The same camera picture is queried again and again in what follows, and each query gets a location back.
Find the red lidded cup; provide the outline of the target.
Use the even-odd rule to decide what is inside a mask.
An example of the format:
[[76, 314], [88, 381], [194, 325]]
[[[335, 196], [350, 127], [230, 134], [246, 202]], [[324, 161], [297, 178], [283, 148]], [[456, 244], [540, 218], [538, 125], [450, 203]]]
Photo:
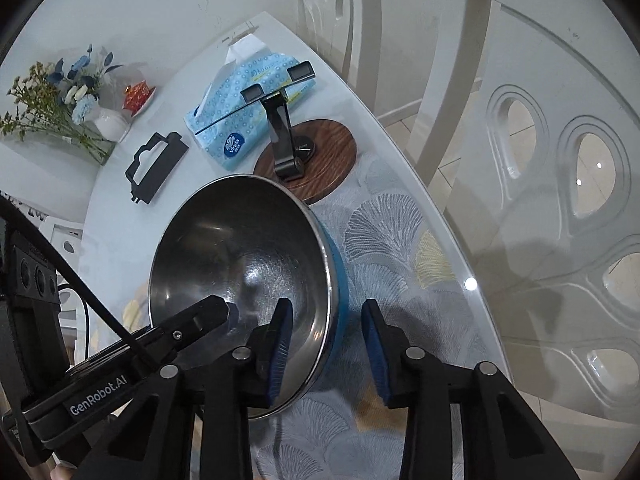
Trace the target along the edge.
[[156, 88], [150, 87], [145, 80], [137, 82], [136, 84], [130, 84], [124, 91], [122, 109], [126, 110], [131, 117], [136, 116], [145, 108], [145, 105], [150, 102], [155, 90]]

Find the blue tissue pack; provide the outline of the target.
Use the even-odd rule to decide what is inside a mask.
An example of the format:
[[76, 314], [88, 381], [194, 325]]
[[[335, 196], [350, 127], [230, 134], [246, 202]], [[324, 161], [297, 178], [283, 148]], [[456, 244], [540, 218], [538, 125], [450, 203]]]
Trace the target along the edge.
[[270, 50], [253, 34], [232, 44], [201, 102], [183, 117], [198, 146], [225, 170], [233, 170], [268, 136], [266, 111], [243, 91], [257, 84], [265, 94], [282, 89], [296, 106], [314, 86], [312, 78], [292, 83], [288, 70], [297, 58]]

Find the white chair near right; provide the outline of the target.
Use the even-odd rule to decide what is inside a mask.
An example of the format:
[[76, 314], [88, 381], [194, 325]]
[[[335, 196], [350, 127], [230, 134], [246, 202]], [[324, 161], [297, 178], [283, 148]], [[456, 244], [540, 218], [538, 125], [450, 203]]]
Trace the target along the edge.
[[639, 112], [575, 27], [506, 0], [445, 0], [407, 152], [424, 181], [465, 139], [447, 220], [518, 388], [639, 419], [639, 309], [613, 292], [639, 255]]

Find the white chair far right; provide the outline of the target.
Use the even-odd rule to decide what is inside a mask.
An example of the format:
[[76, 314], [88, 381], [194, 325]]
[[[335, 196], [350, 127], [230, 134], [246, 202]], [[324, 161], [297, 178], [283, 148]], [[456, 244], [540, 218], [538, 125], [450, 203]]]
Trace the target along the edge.
[[296, 34], [358, 98], [374, 107], [382, 41], [382, 0], [296, 0]]

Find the white flower vase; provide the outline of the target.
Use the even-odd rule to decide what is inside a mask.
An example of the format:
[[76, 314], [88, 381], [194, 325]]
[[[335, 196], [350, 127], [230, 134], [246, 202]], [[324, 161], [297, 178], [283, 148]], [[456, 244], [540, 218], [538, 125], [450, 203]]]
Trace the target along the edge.
[[100, 108], [92, 118], [92, 122], [104, 139], [114, 143], [119, 143], [130, 128], [130, 123], [122, 114], [109, 108]]

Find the scallop pattern table mat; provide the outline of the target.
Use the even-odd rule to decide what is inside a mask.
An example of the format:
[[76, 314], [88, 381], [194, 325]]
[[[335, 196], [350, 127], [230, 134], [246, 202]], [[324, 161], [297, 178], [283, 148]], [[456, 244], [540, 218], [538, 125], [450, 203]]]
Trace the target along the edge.
[[[134, 253], [143, 274], [119, 310], [130, 330], [151, 321], [149, 280], [156, 248], [180, 197]], [[435, 236], [438, 210], [382, 158], [359, 157], [347, 179], [309, 207], [334, 241], [348, 281], [346, 326], [334, 359], [309, 391], [279, 414], [250, 424], [261, 479], [395, 479], [406, 415], [375, 393], [360, 328], [362, 304], [375, 300], [387, 322], [444, 362], [471, 367], [504, 354], [469, 271], [451, 262]]]

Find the blue steel bowl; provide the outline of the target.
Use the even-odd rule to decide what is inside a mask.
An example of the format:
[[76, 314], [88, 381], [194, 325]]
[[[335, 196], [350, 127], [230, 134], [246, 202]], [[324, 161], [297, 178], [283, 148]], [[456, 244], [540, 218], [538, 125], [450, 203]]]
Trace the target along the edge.
[[292, 302], [293, 333], [280, 394], [264, 419], [289, 408], [334, 359], [346, 326], [348, 281], [340, 252], [314, 212], [284, 186], [252, 174], [196, 191], [169, 222], [152, 263], [149, 314], [160, 324], [210, 295], [228, 321], [183, 350], [186, 368], [212, 362]]

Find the glass vase with stems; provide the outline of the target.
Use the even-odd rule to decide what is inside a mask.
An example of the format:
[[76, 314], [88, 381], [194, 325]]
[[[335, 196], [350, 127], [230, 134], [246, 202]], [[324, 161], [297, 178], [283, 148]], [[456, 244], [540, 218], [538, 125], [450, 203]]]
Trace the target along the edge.
[[93, 47], [70, 64], [64, 58], [35, 62], [6, 92], [12, 107], [1, 114], [1, 135], [20, 141], [50, 136], [104, 165], [115, 143], [90, 124], [89, 114], [98, 109], [107, 77], [118, 69], [113, 52], [96, 53]]

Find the black phone stand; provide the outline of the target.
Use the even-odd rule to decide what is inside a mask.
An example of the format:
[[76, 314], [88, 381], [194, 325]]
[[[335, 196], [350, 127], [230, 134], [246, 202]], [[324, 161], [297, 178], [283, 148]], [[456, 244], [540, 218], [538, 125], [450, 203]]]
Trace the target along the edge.
[[265, 92], [260, 84], [252, 84], [241, 91], [241, 96], [246, 105], [262, 104], [269, 126], [274, 173], [281, 181], [292, 181], [303, 177], [308, 156], [295, 144], [286, 90], [314, 79], [316, 73], [309, 61], [289, 67], [286, 72], [288, 81], [274, 90]]

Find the round wooden coaster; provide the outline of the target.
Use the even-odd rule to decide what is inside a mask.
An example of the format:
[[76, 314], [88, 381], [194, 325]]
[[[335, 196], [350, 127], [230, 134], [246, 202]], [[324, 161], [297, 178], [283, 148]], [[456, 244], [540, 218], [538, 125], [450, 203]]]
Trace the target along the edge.
[[305, 173], [300, 179], [281, 181], [273, 169], [273, 154], [268, 144], [259, 155], [254, 174], [266, 177], [288, 188], [307, 205], [325, 198], [346, 179], [354, 168], [357, 158], [357, 143], [349, 128], [332, 119], [311, 119], [293, 126], [297, 140], [306, 136], [316, 149], [305, 162]]

